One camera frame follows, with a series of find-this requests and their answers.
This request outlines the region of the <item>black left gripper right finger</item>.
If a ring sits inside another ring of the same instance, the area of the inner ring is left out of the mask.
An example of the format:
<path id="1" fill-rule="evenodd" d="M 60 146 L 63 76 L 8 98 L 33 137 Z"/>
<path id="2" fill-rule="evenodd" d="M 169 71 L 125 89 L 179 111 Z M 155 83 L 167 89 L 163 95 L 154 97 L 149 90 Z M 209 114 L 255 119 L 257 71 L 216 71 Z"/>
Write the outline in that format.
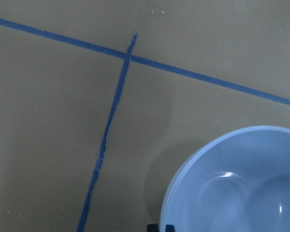
<path id="1" fill-rule="evenodd" d="M 167 225 L 165 226 L 165 232 L 175 232 L 175 227 L 174 227 L 174 225 L 169 225 L 169 224 L 167 224 Z"/>

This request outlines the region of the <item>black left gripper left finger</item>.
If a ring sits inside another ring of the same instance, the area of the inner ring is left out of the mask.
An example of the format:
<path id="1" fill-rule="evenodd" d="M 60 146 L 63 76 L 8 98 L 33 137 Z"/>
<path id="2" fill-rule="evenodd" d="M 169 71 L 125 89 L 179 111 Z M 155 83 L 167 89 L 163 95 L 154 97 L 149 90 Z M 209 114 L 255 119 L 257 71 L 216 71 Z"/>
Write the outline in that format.
<path id="1" fill-rule="evenodd" d="M 146 227 L 147 232 L 159 232 L 158 224 L 147 224 Z"/>

